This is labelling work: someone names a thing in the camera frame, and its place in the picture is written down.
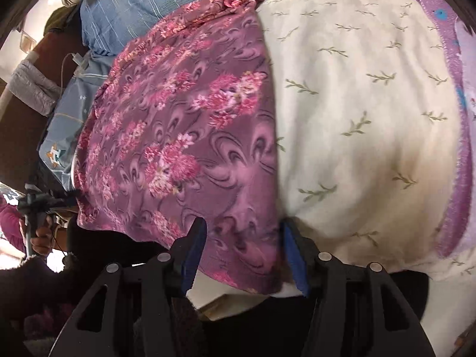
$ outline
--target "leaf print pattern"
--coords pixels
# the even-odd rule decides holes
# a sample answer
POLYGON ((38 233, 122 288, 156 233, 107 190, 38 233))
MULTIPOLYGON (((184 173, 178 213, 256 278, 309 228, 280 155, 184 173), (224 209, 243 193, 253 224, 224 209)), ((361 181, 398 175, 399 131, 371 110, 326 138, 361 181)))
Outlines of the leaf print pattern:
POLYGON ((284 148, 284 146, 282 146, 282 144, 279 143, 279 142, 282 141, 283 139, 284 139, 284 137, 276 138, 276 146, 277 146, 278 149, 281 150, 282 152, 286 152, 286 149, 284 148))
POLYGON ((395 79, 395 75, 397 74, 396 72, 394 72, 392 75, 387 75, 383 71, 380 71, 380 72, 382 73, 382 75, 372 75, 371 73, 366 73, 366 75, 371 77, 371 78, 374 78, 372 83, 376 83, 379 80, 383 80, 385 82, 385 85, 387 85, 387 84, 389 84, 390 80, 395 79))
POLYGON ((317 51, 318 51, 318 52, 320 52, 320 51, 327 51, 327 52, 329 52, 330 54, 336 53, 336 54, 342 55, 342 56, 344 56, 344 57, 349 57, 348 55, 346 55, 346 51, 339 51, 338 49, 335 49, 335 47, 321 48, 321 49, 318 49, 317 51))
POLYGON ((356 12, 360 12, 360 13, 363 14, 363 15, 372 15, 373 17, 375 17, 375 15, 374 15, 372 12, 360 11, 360 10, 356 10, 356 12))
POLYGON ((360 118, 360 121, 355 124, 353 120, 350 120, 350 129, 349 131, 342 133, 342 136, 351 137, 353 134, 365 134, 364 131, 361 130, 363 125, 370 125, 372 121, 367 120, 367 111, 364 111, 364 114, 360 118))
POLYGON ((303 199, 303 202, 309 201, 311 198, 314 196, 317 196, 317 201, 322 201, 324 200, 328 195, 331 193, 334 193, 337 190, 337 184, 334 185, 332 188, 326 188, 324 185, 319 183, 319 186, 321 187, 321 190, 304 190, 299 188, 298 192, 306 194, 307 196, 303 199))
POLYGON ((433 75, 431 75, 427 70, 425 70, 425 72, 427 73, 427 75, 428 75, 428 77, 429 77, 430 79, 432 79, 432 80, 434 80, 434 81, 436 82, 436 85, 440 85, 440 84, 442 84, 442 83, 444 83, 444 82, 446 82, 446 81, 448 80, 448 78, 446 78, 446 79, 444 79, 444 80, 443 80, 443 79, 440 79, 438 75, 433 76, 433 75))
POLYGON ((314 16, 314 15, 317 15, 319 12, 317 10, 313 10, 311 12, 304 12, 304 13, 301 13, 301 16, 314 16))
POLYGON ((396 48, 399 49, 402 46, 401 43, 397 41, 391 41, 389 46, 386 46, 385 48, 396 48))
POLYGON ((408 189, 412 187, 413 185, 418 184, 418 181, 412 180, 410 176, 405 177, 402 175, 400 172, 397 172, 397 176, 392 178, 392 181, 402 181, 405 183, 405 186, 403 187, 403 190, 408 189))
POLYGON ((340 24, 336 24, 337 25, 337 28, 339 29, 345 29, 347 32, 348 31, 351 31, 353 29, 360 29, 360 28, 355 28, 354 26, 342 26, 340 24))
POLYGON ((297 87, 297 88, 299 88, 298 93, 308 92, 308 93, 310 93, 311 95, 319 94, 317 91, 312 91, 311 89, 309 89, 308 85, 306 84, 306 81, 304 81, 303 84, 299 84, 299 83, 296 83, 294 80, 286 79, 286 82, 289 83, 289 84, 286 86, 286 88, 289 88, 289 87, 297 87))
POLYGON ((290 30, 290 31, 287 33, 287 35, 284 36, 284 37, 278 37, 278 40, 280 40, 281 42, 285 41, 285 40, 286 40, 288 37, 290 37, 291 34, 292 34, 294 31, 296 31, 296 29, 298 29, 298 28, 299 28, 299 27, 297 26, 296 28, 290 30))
POLYGON ((471 270, 473 270, 476 266, 472 266, 472 267, 469 267, 467 268, 466 270, 464 270, 462 273, 461 273, 461 276, 463 276, 465 274, 465 272, 468 274, 468 275, 472 275, 471 274, 471 270))
POLYGON ((267 4, 274 4, 274 3, 279 3, 283 0, 270 0, 267 4))
POLYGON ((406 28, 408 28, 407 26, 404 26, 404 27, 401 27, 401 26, 398 26, 397 24, 395 23, 391 23, 396 29, 402 31, 402 32, 405 32, 406 28))
POLYGON ((433 122, 433 121, 446 121, 448 119, 444 116, 443 113, 441 113, 438 116, 433 115, 433 111, 430 111, 429 113, 424 112, 424 113, 422 113, 422 115, 427 116, 430 119, 431 122, 433 122))
POLYGON ((374 247, 378 247, 377 241, 372 237, 372 236, 375 236, 375 235, 378 235, 378 231, 372 231, 372 232, 368 232, 366 234, 360 234, 360 233, 356 232, 352 236, 353 237, 358 237, 359 239, 361 237, 364 237, 365 239, 370 241, 374 247))

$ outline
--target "light blue bedsheet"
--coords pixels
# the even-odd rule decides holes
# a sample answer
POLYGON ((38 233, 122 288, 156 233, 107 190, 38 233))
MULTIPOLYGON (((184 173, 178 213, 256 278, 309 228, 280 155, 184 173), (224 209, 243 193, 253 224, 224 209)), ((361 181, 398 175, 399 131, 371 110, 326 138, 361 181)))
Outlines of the light blue bedsheet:
POLYGON ((78 138, 96 91, 107 78, 114 60, 114 57, 96 54, 90 57, 84 71, 70 80, 58 101, 38 151, 41 160, 65 190, 72 190, 71 163, 78 138))

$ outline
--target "pink flower pattern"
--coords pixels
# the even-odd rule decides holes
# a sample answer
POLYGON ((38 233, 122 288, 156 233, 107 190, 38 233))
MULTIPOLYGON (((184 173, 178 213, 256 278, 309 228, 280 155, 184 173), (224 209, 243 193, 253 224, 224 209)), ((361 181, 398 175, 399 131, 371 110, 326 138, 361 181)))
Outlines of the pink flower pattern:
POLYGON ((279 250, 261 1, 196 1, 129 42, 96 94, 73 176, 83 228, 169 248, 203 217, 201 270, 267 294, 279 250))
POLYGON ((159 211, 154 212, 152 215, 152 221, 157 230, 158 236, 161 238, 161 242, 164 243, 164 246, 167 248, 172 247, 175 239, 186 235, 177 223, 168 221, 159 211))
POLYGON ((262 72, 245 72, 240 78, 227 73, 220 75, 210 84, 210 93, 198 95, 194 109, 212 110, 209 125, 223 129, 239 115, 251 115, 259 101, 259 90, 266 78, 262 72))
POLYGON ((173 144, 166 145, 162 150, 157 144, 146 148, 146 181, 155 198, 177 193, 178 185, 197 176, 200 166, 196 158, 182 152, 192 144, 191 136, 179 134, 173 144))

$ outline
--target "pink floral blanket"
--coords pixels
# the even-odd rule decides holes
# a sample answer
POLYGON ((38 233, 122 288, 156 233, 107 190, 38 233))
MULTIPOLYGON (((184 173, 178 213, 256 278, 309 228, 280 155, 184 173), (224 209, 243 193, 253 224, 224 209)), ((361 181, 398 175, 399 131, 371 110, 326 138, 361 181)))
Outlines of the pink floral blanket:
POLYGON ((127 44, 80 135, 74 182, 81 227, 170 247, 203 217, 200 269, 266 294, 279 289, 279 243, 262 1, 195 1, 127 44))

